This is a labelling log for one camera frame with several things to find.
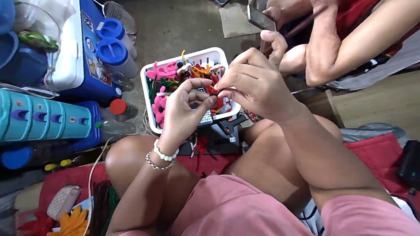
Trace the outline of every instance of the red bottle cap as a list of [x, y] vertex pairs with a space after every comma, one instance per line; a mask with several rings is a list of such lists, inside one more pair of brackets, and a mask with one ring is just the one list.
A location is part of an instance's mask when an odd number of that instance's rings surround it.
[[115, 99], [111, 102], [109, 110], [114, 115], [121, 115], [127, 109], [127, 103], [122, 99]]

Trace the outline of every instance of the calculator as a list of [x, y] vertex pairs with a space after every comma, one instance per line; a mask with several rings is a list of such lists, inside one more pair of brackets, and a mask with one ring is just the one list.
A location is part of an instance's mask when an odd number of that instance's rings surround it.
[[[197, 88], [193, 88], [193, 89], [207, 93], [205, 87], [197, 87]], [[197, 105], [192, 105], [191, 109], [195, 110], [195, 109], [197, 109], [197, 107], [198, 107]], [[200, 124], [198, 124], [198, 127], [210, 125], [212, 123], [213, 123], [213, 116], [211, 115], [211, 110], [209, 109], [204, 114], [203, 119], [201, 119]]]

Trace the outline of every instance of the pink pouch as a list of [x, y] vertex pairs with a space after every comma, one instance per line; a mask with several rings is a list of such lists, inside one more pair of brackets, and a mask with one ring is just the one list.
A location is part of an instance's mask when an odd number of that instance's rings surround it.
[[63, 213], [69, 213], [81, 192], [79, 186], [65, 186], [58, 191], [47, 209], [47, 215], [54, 220], [60, 220]]

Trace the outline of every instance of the silver chain bracelet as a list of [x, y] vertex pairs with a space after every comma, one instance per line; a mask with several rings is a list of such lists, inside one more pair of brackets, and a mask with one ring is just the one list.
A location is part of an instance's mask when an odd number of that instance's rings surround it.
[[155, 164], [153, 164], [153, 162], [152, 162], [152, 160], [149, 158], [149, 156], [150, 156], [150, 154], [151, 154], [152, 152], [149, 152], [147, 155], [146, 155], [146, 162], [149, 164], [149, 166], [151, 166], [154, 170], [167, 170], [167, 169], [169, 169], [171, 166], [173, 166], [173, 163], [174, 163], [174, 161], [172, 161], [168, 166], [166, 166], [166, 167], [162, 167], [162, 168], [160, 168], [159, 166], [157, 166], [157, 165], [155, 165]]

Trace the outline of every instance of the pink shirt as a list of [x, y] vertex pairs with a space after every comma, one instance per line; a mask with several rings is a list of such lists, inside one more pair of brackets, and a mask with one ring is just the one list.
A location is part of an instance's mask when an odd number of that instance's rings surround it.
[[[418, 222], [398, 207], [372, 197], [336, 197], [326, 202], [321, 217], [327, 235], [420, 235]], [[147, 234], [130, 231], [121, 235]], [[313, 236], [283, 204], [231, 175], [200, 180], [173, 223], [170, 235]]]

